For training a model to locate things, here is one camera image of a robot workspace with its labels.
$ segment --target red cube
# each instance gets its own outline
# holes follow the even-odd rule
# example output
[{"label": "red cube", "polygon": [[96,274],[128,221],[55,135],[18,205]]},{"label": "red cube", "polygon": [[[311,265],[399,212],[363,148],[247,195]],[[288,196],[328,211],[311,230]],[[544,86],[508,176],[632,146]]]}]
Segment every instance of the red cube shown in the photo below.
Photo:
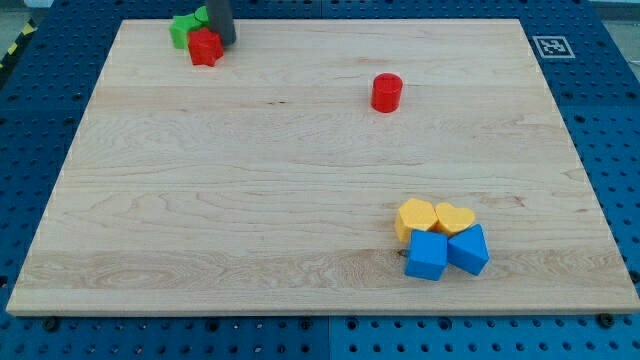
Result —
[{"label": "red cube", "polygon": [[220,35],[202,28],[189,34],[189,55],[193,65],[215,66],[216,60],[224,55]]}]

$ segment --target blue block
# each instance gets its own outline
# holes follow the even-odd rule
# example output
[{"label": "blue block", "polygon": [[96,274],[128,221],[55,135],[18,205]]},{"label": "blue block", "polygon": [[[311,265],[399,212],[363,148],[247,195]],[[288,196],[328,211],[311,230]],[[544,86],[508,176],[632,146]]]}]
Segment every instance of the blue block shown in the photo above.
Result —
[{"label": "blue block", "polygon": [[429,231],[413,230],[404,274],[433,281],[447,267],[447,237]]},{"label": "blue block", "polygon": [[478,275],[489,262],[489,250],[480,224],[449,239],[449,263],[473,275]]}]

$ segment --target blue pegboard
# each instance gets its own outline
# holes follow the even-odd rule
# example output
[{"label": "blue pegboard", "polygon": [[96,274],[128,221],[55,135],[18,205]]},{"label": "blue pegboard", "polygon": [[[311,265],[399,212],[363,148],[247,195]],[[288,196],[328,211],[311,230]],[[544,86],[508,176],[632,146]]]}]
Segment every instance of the blue pegboard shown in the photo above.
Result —
[{"label": "blue pegboard", "polygon": [[[0,92],[3,308],[120,21],[170,18],[202,1],[58,0]],[[640,290],[640,85],[586,1],[240,0],[238,18],[517,18],[573,58],[534,51]],[[640,315],[15,319],[0,359],[602,358],[640,356]]]}]

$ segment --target wooden board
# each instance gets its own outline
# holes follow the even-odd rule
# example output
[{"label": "wooden board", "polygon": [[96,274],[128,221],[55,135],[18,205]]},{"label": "wooden board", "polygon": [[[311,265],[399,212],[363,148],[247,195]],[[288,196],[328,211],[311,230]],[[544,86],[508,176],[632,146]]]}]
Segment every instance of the wooden board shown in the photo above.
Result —
[{"label": "wooden board", "polygon": [[[215,68],[168,26],[123,22],[12,314],[640,309],[517,21],[239,20]],[[368,104],[385,71],[392,114]],[[409,197],[476,211],[481,276],[403,275]]]}]

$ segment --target green star-shaped block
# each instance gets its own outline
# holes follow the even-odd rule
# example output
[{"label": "green star-shaped block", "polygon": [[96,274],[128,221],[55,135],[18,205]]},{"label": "green star-shaped block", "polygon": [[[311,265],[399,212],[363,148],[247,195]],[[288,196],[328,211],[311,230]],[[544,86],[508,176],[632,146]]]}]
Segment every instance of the green star-shaped block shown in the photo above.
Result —
[{"label": "green star-shaped block", "polygon": [[202,28],[202,23],[196,20],[194,14],[174,16],[173,23],[169,27],[169,33],[171,34],[173,46],[176,49],[186,49],[187,45],[189,44],[187,34],[200,28]]},{"label": "green star-shaped block", "polygon": [[209,27],[209,14],[207,14],[207,7],[200,6],[194,14],[196,20],[198,20],[202,26]]}]

